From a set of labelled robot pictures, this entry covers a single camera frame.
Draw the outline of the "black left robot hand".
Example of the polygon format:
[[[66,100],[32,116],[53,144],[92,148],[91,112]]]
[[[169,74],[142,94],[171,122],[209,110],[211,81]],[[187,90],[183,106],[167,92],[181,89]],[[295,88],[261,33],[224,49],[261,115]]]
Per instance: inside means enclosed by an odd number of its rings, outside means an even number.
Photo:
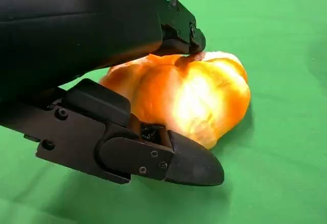
[[[204,34],[178,0],[1,0],[1,126],[38,158],[118,184],[132,175],[181,185],[224,181],[203,146],[131,113],[85,73],[147,54],[194,54]]]

